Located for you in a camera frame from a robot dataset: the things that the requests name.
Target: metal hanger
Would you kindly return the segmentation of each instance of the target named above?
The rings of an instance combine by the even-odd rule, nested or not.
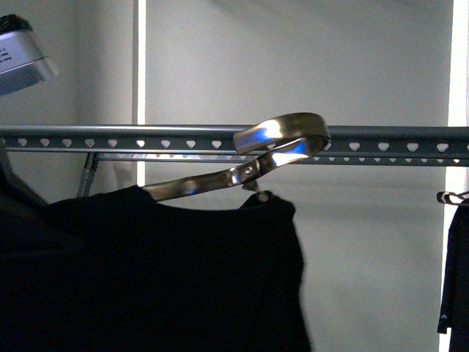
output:
[[[453,202],[451,200],[451,197],[456,197],[458,199],[461,199],[462,202]],[[438,192],[437,193],[437,201],[441,204],[447,204],[447,205],[458,205],[462,207],[469,207],[469,203],[465,203],[465,200],[469,199],[469,191],[468,192],[462,192],[459,194],[456,194],[454,192]]]
[[[308,112],[281,115],[234,134],[234,146],[240,155],[274,143],[278,145],[257,158],[220,172],[156,183],[142,189],[159,202],[246,185],[280,166],[313,156],[329,141],[329,131],[320,115]]]

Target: hanging clothes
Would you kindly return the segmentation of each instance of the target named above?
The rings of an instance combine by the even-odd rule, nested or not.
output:
[[[469,207],[458,207],[448,233],[437,331],[446,334],[447,328],[451,328],[449,351],[469,352]]]
[[[310,351],[294,213],[272,194],[175,208],[137,186],[45,206],[49,225],[86,244],[9,264],[0,301],[14,308],[1,319],[15,328],[0,329],[0,349]]]

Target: metal rod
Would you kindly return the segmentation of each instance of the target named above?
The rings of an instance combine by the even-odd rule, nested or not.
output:
[[[81,172],[80,186],[78,187],[77,198],[88,197],[91,185],[95,180],[97,170],[97,153],[88,153],[85,165]]]

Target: silver object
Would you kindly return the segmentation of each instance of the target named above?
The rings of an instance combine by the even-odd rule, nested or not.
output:
[[[0,96],[46,81],[56,68],[34,40],[32,28],[15,15],[0,18]]]
[[[234,134],[239,154],[279,144],[239,166],[205,175],[184,177],[142,187],[156,201],[187,197],[216,189],[252,183],[259,177],[294,161],[309,158],[329,143],[324,119],[317,114],[287,114],[261,122]]]

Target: closet rod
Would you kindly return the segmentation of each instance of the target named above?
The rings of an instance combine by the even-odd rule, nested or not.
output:
[[[239,163],[233,135],[249,125],[5,125],[10,152],[97,153],[100,161]],[[299,164],[469,166],[468,127],[329,126],[332,142]]]

